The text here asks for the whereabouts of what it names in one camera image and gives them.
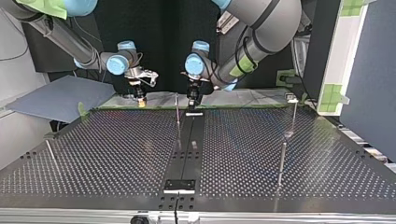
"green tape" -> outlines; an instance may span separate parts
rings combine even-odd
[[[288,107],[288,104],[273,104],[273,105],[199,105],[198,109],[226,109],[226,108],[283,108]],[[147,106],[139,108],[138,106],[102,106],[98,110],[176,110],[175,106]],[[187,109],[186,106],[181,106],[179,109]]]
[[[344,0],[341,17],[353,17],[361,14],[364,0]]]
[[[319,112],[337,111],[338,104],[342,101],[342,85],[326,84],[320,101]]]
[[[78,103],[78,113],[82,120],[85,120],[90,115],[90,112],[85,110],[85,106],[82,102]]]
[[[281,77],[295,77],[295,76],[296,76],[296,71],[294,69],[277,71],[276,85],[278,87],[292,88],[293,87],[292,84],[287,84],[286,82],[281,81],[280,78]]]
[[[239,61],[239,65],[247,73],[254,71],[254,64],[250,61],[250,59],[246,55],[245,57],[242,58],[241,61]],[[241,77],[242,75],[244,75],[244,73],[241,70],[239,70],[238,66],[236,65],[235,68],[231,71],[230,75],[233,77]]]
[[[67,10],[64,0],[17,0],[18,3],[32,7],[35,10],[64,20],[67,19]]]

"cable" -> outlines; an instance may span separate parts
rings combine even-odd
[[[295,44],[295,37],[293,38],[292,41],[293,41],[293,44],[292,44],[292,45],[293,45],[294,55],[295,55],[296,60],[297,60],[297,53],[298,53],[298,52],[297,52],[297,48],[296,48],[296,44]],[[298,64],[298,62],[296,62],[296,67],[297,67],[297,75],[298,75],[298,77],[300,78],[301,83],[303,84],[304,90],[305,90],[305,92],[306,92],[306,94],[307,94],[309,100],[311,101],[312,105],[313,105],[314,108],[318,111],[318,105],[315,105],[315,102],[313,101],[313,98],[312,98],[311,95],[309,94],[308,88],[305,86],[303,76],[302,76],[301,73],[300,73],[300,65]]]
[[[105,70],[105,73],[103,74],[103,77],[102,77],[102,82],[105,82],[106,75],[107,75],[107,70]]]
[[[91,35],[91,34],[88,33],[86,30],[84,30],[84,28],[82,28],[82,27],[79,25],[79,23],[78,23],[76,17],[74,17],[73,19],[74,19],[74,22],[76,23],[76,26],[77,26],[82,32],[84,32],[84,34],[86,34],[86,35],[92,37],[93,39],[99,41],[100,43],[102,43],[102,40],[100,40],[98,37],[96,37],[96,36],[94,36],[94,35]]]
[[[7,15],[7,13],[6,13],[2,8],[0,8],[0,11],[1,11],[3,17],[8,21],[8,23],[9,23],[10,25],[12,25],[12,26],[15,28],[15,30],[18,31],[18,33],[20,33],[20,35],[25,36],[24,33],[23,33],[23,31],[21,31],[21,30],[15,25],[15,23],[11,20],[11,18]]]
[[[1,11],[3,17],[8,21],[8,23],[9,23],[10,25],[12,25],[12,27],[13,27],[21,36],[23,36],[23,38],[24,38],[24,37],[25,37],[24,33],[14,24],[14,22],[13,22],[13,21],[11,20],[11,18],[6,14],[6,12],[5,12],[2,8],[0,8],[0,11]],[[26,48],[25,48],[25,50],[23,51],[23,53],[21,53],[21,54],[19,54],[19,55],[17,55],[17,56],[11,57],[11,58],[0,59],[0,62],[6,62],[6,61],[12,61],[12,60],[15,60],[15,59],[19,59],[20,57],[24,56],[24,55],[27,53],[28,50],[29,50],[29,46],[28,46],[27,43],[26,43]]]
[[[25,49],[25,51],[24,51],[22,54],[20,54],[20,55],[18,55],[18,56],[15,56],[15,57],[12,57],[12,58],[0,59],[0,62],[12,61],[12,60],[14,60],[14,59],[19,59],[20,57],[22,57],[23,55],[25,55],[25,54],[27,53],[28,50],[29,50],[29,47],[26,46],[26,49]]]
[[[223,84],[225,84],[225,85],[236,85],[236,84],[238,84],[239,82],[241,82],[246,76],[248,76],[248,75],[250,75],[250,74],[253,73],[253,71],[252,71],[252,72],[246,72],[246,71],[242,68],[242,66],[240,65],[240,62],[239,62],[239,47],[240,47],[240,45],[241,45],[242,38],[244,37],[244,35],[245,35],[245,33],[246,33],[247,30],[248,30],[248,26],[246,26],[246,27],[244,28],[244,30],[242,31],[241,35],[240,35],[239,38],[238,38],[238,41],[236,42],[236,46],[235,46],[235,53],[234,53],[234,56],[235,56],[235,63],[236,63],[236,66],[238,67],[238,69],[243,73],[243,76],[240,77],[240,78],[238,78],[238,80],[235,81],[235,82],[227,82],[227,81],[225,81],[224,79],[221,78],[221,76],[220,76],[220,75],[217,73],[217,71],[216,71],[216,70],[219,68],[219,64],[218,64],[218,63],[215,63],[215,65],[216,65],[215,67],[213,66],[213,62],[211,63],[212,73],[210,73],[210,71],[209,71],[209,66],[206,64],[205,60],[201,57],[201,55],[196,54],[196,55],[198,55],[198,57],[200,57],[201,60],[204,62],[206,71],[207,71],[207,73],[208,73],[208,75],[209,75],[209,80],[211,80],[211,78],[212,78],[213,76],[215,76],[216,79],[217,79],[218,81],[220,81],[221,83],[223,83]],[[243,39],[243,46],[242,46],[242,47],[243,47],[243,50],[244,50],[245,54],[247,55],[247,58],[248,58],[248,59],[250,60],[250,62],[253,64],[253,69],[256,69],[256,68],[258,67],[258,65],[256,64],[256,62],[254,62],[253,58],[251,57],[250,53],[248,52],[248,39],[249,39],[248,36],[246,36],[246,37]]]
[[[175,205],[175,224],[178,224],[178,216],[177,216],[177,207],[178,207],[178,197],[180,196],[180,193],[177,195],[177,200],[176,200],[176,205]]]

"metal clamp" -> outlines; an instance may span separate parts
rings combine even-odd
[[[129,79],[138,79],[139,81],[145,83],[146,85],[154,88],[157,85],[157,78],[159,77],[158,73],[150,71],[150,70],[143,70],[143,67],[137,66],[128,69],[125,73],[125,77]],[[148,83],[143,77],[149,77],[150,82]]]

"metal bracket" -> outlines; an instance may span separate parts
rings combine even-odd
[[[134,68],[130,68],[126,73],[125,73],[126,78],[130,79],[138,79],[141,82],[145,83],[146,85],[154,88],[155,85],[157,85],[157,78],[159,77],[158,73],[150,71],[150,70],[143,70],[143,67],[137,66]],[[148,83],[143,77],[149,77],[150,82]]]
[[[165,194],[194,194],[195,180],[166,180]]]

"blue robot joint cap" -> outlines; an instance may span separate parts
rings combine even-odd
[[[110,73],[120,76],[128,70],[129,62],[122,55],[113,55],[108,59],[106,66]]]
[[[187,57],[185,67],[189,75],[200,76],[204,72],[205,63],[196,53],[193,53]]]
[[[117,47],[119,48],[119,50],[136,49],[136,46],[134,45],[134,41],[131,41],[131,40],[122,41],[117,45]]]
[[[192,45],[193,49],[198,49],[198,50],[202,50],[205,52],[209,52],[210,51],[210,45],[208,43],[206,43],[205,41],[202,40],[197,40],[193,43]]]

